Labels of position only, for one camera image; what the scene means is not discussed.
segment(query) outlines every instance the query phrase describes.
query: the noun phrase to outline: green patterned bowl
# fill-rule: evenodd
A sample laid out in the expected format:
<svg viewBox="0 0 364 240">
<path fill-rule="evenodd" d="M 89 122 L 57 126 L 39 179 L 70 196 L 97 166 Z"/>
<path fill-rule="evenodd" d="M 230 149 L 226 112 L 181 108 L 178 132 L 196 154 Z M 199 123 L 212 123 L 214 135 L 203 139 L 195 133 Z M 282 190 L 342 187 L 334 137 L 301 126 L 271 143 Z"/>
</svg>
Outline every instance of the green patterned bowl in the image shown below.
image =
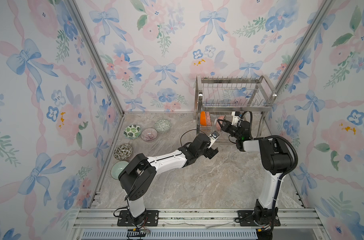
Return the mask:
<svg viewBox="0 0 364 240">
<path fill-rule="evenodd" d="M 132 124 L 127 126 L 123 131 L 123 135 L 128 139 L 136 139 L 141 135 L 142 129 L 139 125 Z"/>
<path fill-rule="evenodd" d="M 165 133 L 170 130 L 171 122 L 167 119 L 161 119 L 161 120 L 156 121 L 154 127 L 158 132 Z"/>
</svg>

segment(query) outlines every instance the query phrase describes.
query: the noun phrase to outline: floral patterned bowl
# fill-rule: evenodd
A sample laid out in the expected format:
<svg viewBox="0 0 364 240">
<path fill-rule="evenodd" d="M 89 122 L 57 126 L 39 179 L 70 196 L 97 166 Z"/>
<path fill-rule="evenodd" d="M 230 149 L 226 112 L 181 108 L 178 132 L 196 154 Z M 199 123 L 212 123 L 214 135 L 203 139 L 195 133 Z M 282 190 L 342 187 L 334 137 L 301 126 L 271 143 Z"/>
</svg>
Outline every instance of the floral patterned bowl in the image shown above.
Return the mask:
<svg viewBox="0 0 364 240">
<path fill-rule="evenodd" d="M 136 139 L 141 135 L 142 129 L 140 126 L 136 124 L 132 124 L 130 126 L 127 126 L 125 130 L 123 131 L 123 135 L 125 135 L 125 138 L 128 139 Z"/>
<path fill-rule="evenodd" d="M 141 138 L 145 142 L 152 142 L 152 141 L 156 140 L 157 136 L 158 136 L 158 132 L 154 128 L 146 128 L 145 130 L 143 130 L 143 132 L 141 134 Z"/>
<path fill-rule="evenodd" d="M 114 149 L 113 154 L 117 160 L 128 159 L 133 154 L 133 147 L 130 144 L 121 144 Z"/>
<path fill-rule="evenodd" d="M 165 133 L 170 130 L 171 122 L 167 119 L 161 119 L 161 120 L 156 121 L 154 127 L 158 132 Z"/>
</svg>

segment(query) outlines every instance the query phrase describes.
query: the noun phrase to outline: stainless steel dish rack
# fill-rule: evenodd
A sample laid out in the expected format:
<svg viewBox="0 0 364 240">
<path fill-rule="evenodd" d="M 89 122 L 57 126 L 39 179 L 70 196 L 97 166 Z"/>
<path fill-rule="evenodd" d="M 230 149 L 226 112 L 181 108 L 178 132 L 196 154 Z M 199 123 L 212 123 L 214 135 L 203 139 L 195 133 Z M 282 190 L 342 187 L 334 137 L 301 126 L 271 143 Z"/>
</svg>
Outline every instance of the stainless steel dish rack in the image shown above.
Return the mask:
<svg viewBox="0 0 364 240">
<path fill-rule="evenodd" d="M 269 88 L 270 97 L 265 89 Z M 260 113 L 261 119 L 258 126 L 257 135 L 260 137 L 262 123 L 267 113 L 271 110 L 277 94 L 274 85 L 266 75 L 258 78 L 214 78 L 197 75 L 195 88 L 194 119 L 197 120 L 197 134 L 204 132 L 209 135 L 212 131 L 217 131 L 215 119 L 226 115 L 231 121 L 233 111 L 251 111 Z M 209 112 L 212 126 L 200 125 L 201 111 Z M 228 133 L 220 132 L 221 136 L 216 142 L 227 143 Z"/>
</svg>

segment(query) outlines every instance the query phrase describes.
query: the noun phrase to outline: floral wallpaper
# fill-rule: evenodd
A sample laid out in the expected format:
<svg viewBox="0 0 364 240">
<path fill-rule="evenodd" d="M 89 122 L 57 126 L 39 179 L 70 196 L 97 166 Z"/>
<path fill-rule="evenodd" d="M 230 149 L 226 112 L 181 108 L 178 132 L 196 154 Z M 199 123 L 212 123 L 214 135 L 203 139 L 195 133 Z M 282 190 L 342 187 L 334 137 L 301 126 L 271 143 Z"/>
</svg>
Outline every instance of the floral wallpaper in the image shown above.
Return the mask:
<svg viewBox="0 0 364 240">
<path fill-rule="evenodd" d="M 335 1 L 268 124 L 297 149 L 294 180 L 331 239 L 364 239 L 364 0 Z"/>
<path fill-rule="evenodd" d="M 0 1 L 0 239 L 66 239 L 119 115 L 61 0 Z"/>
<path fill-rule="evenodd" d="M 192 111 L 198 74 L 266 74 L 276 84 L 311 23 L 308 17 L 314 17 L 322 3 L 76 2 L 120 103 L 130 112 Z M 301 71 L 296 78 L 297 82 L 308 75 Z"/>
</svg>

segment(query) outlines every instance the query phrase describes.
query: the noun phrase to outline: bowl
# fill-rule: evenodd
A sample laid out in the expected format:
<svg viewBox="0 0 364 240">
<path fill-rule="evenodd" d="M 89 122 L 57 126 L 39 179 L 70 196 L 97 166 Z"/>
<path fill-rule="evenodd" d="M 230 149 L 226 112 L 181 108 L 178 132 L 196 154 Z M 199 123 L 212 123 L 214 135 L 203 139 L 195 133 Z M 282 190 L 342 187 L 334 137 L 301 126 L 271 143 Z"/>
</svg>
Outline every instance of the bowl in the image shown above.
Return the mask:
<svg viewBox="0 0 364 240">
<path fill-rule="evenodd" d="M 130 144 L 122 144 L 114 149 L 114 157 L 117 160 L 128 159 L 133 154 L 133 147 Z"/>
<path fill-rule="evenodd" d="M 136 124 L 129 125 L 123 131 L 123 135 L 128 139 L 136 139 L 141 135 L 141 127 Z"/>
<path fill-rule="evenodd" d="M 171 122 L 167 119 L 161 119 L 161 120 L 156 121 L 154 127 L 158 132 L 165 133 L 170 130 Z"/>
<path fill-rule="evenodd" d="M 126 168 L 126 166 L 128 164 L 129 163 L 127 161 L 120 161 L 120 162 L 117 162 L 116 164 L 114 164 L 114 166 L 111 168 L 111 172 L 110 172 L 112 178 L 118 180 L 119 174 Z"/>
<path fill-rule="evenodd" d="M 157 136 L 158 132 L 154 128 L 146 128 L 141 134 L 141 138 L 145 142 L 152 142 L 156 140 Z"/>
</svg>

